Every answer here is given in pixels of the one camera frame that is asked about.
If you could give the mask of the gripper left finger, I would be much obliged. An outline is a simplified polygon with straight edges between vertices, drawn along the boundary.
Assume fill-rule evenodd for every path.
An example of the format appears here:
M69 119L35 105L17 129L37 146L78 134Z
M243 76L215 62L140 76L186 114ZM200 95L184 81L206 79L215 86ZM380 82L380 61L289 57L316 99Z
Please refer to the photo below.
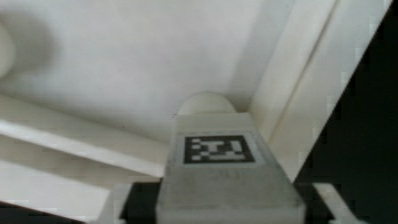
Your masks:
M159 181L117 184L94 224L156 224Z

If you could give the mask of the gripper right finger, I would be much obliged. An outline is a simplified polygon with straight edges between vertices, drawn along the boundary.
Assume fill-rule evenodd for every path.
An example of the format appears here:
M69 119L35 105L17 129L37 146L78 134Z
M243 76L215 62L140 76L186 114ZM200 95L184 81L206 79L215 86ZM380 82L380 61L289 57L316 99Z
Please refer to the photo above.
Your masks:
M353 214L330 183L298 182L294 188L305 203L303 224L371 224Z

